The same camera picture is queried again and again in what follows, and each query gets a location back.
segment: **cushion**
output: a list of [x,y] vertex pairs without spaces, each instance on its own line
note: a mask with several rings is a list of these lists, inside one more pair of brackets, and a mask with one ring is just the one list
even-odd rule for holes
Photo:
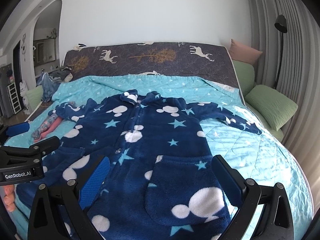
[[276,131],[288,122],[298,109],[291,99],[265,85],[255,86],[244,100],[257,109]]
[[232,60],[243,96],[245,97],[254,87],[254,68],[252,65]]
[[42,86],[37,86],[36,88],[28,90],[26,92],[26,97],[29,101],[29,105],[32,111],[34,111],[39,105],[39,103],[41,102],[42,95],[43,95]]
[[262,51],[250,48],[232,39],[229,53],[232,59],[253,65],[261,56]]
[[262,116],[262,114],[258,112],[257,109],[251,106],[248,102],[246,102],[245,105],[251,110],[251,112],[253,112],[256,115],[256,117],[262,123],[263,127],[266,128],[269,131],[269,133],[271,133],[279,142],[281,142],[284,137],[283,131],[281,129],[279,129],[278,131],[272,129],[271,126],[268,124],[267,120]]

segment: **fleece pajama top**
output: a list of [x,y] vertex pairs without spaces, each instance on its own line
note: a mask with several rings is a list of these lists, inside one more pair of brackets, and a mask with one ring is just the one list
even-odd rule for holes
[[76,125],[44,158],[45,178],[18,185],[17,194],[30,207],[39,184],[65,184],[98,155],[107,156],[110,172],[87,212],[107,240],[217,239],[230,215],[199,122],[217,118],[261,134],[254,123],[216,103],[186,104],[156,91],[140,96],[129,90],[100,104],[90,98],[80,107],[63,103],[53,113]]

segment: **bolt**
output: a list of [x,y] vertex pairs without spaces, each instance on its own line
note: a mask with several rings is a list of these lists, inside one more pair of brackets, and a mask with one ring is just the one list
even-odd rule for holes
[[39,185],[39,189],[44,189],[45,188],[45,184],[40,184]]
[[277,187],[280,189],[284,188],[284,186],[280,182],[277,183]]
[[250,186],[253,186],[253,185],[254,185],[254,180],[253,180],[253,179],[247,179],[246,182],[247,182]]
[[75,183],[76,183],[76,180],[75,180],[75,179],[69,179],[68,182],[67,182],[67,184],[68,184],[69,186],[73,186]]

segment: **curtain fold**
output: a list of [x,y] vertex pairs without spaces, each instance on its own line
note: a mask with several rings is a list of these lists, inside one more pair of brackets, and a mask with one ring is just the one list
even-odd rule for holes
[[320,27],[301,0],[250,0],[252,44],[263,51],[255,66],[256,82],[273,86],[280,62],[276,17],[287,19],[277,90],[298,105],[282,141],[310,184],[315,212],[320,208]]

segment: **textured blue pad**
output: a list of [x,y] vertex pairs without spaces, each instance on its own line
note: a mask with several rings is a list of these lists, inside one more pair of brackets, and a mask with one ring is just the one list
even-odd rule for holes
[[11,125],[7,128],[6,134],[9,137],[16,136],[21,133],[25,133],[29,130],[30,125],[28,122],[19,123],[16,125]]
[[104,157],[79,192],[79,205],[82,210],[84,210],[85,207],[92,205],[93,200],[109,171],[110,160],[108,157]]
[[218,179],[224,193],[227,195],[231,205],[240,208],[242,206],[242,192],[237,183],[232,178],[231,174],[223,166],[217,158],[212,159],[212,169]]

